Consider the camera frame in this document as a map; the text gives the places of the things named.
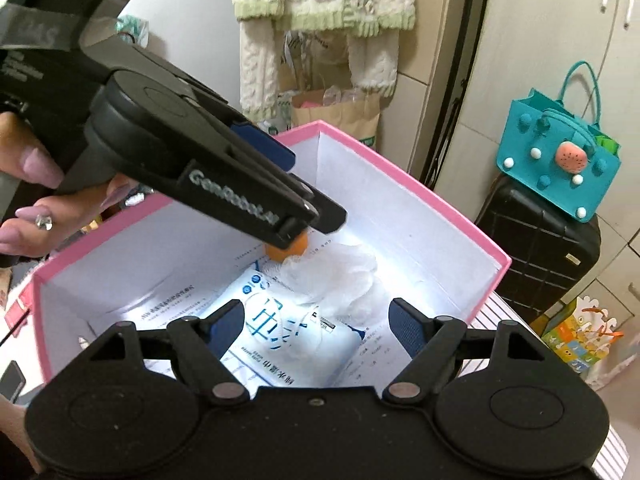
fingernail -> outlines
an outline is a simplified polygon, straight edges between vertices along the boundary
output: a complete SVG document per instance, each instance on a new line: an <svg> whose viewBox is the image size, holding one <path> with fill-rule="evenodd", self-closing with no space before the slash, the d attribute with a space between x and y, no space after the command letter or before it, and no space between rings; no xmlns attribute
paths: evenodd
<svg viewBox="0 0 640 480"><path fill-rule="evenodd" d="M0 228L0 244L17 244L20 241L20 231L15 227Z"/></svg>
<svg viewBox="0 0 640 480"><path fill-rule="evenodd" d="M105 209L114 204L117 204L120 200L124 200L129 194L129 191L131 191L131 186L129 186L128 184L117 187L116 189L111 191L111 194L107 198L104 199L104 202L100 204L100 208Z"/></svg>
<svg viewBox="0 0 640 480"><path fill-rule="evenodd" d="M53 159L40 148L33 148L23 155L20 166L31 182L56 189L65 177Z"/></svg>
<svg viewBox="0 0 640 480"><path fill-rule="evenodd" d="M38 216L51 216L51 209L43 205L32 205L29 207L21 207L15 211L15 215L23 220L35 222Z"/></svg>

black suitcase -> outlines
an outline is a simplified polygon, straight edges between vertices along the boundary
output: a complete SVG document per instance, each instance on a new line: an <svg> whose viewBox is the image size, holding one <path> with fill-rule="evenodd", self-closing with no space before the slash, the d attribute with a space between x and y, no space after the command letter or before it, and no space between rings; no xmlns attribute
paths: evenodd
<svg viewBox="0 0 640 480"><path fill-rule="evenodd" d="M505 174L494 182L476 225L513 259L496 292L527 323L558 302L600 257L596 215L578 222Z"/></svg>

screw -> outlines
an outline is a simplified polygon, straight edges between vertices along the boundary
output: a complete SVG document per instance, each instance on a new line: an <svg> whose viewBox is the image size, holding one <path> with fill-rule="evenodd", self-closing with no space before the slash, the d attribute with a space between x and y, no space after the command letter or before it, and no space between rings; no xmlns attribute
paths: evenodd
<svg viewBox="0 0 640 480"><path fill-rule="evenodd" d="M420 386L414 383L394 383L389 386L389 393L396 399L413 399L420 394Z"/></svg>
<svg viewBox="0 0 640 480"><path fill-rule="evenodd" d="M244 395L244 386L240 383L220 383L213 387L213 394L219 399L231 400Z"/></svg>

cream knitted cardigan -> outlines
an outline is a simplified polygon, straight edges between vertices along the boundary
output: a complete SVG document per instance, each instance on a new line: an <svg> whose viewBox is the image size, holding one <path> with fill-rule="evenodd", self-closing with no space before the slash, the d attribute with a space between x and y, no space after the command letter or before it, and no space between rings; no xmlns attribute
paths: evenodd
<svg viewBox="0 0 640 480"><path fill-rule="evenodd" d="M277 30L343 29L355 87L393 93L398 30L415 23L415 0L233 0L241 20L242 111L254 121L274 114L278 92Z"/></svg>

teal handbag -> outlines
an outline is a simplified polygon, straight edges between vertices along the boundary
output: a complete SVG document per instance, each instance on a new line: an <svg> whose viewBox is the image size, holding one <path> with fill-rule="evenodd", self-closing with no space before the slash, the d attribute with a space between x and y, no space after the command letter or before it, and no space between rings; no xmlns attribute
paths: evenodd
<svg viewBox="0 0 640 480"><path fill-rule="evenodd" d="M593 79L596 117L587 124L562 100L575 70L586 65ZM591 65L575 63L555 101L536 89L511 102L496 156L498 168L580 222L588 222L620 167L620 145L600 130L600 89Z"/></svg>

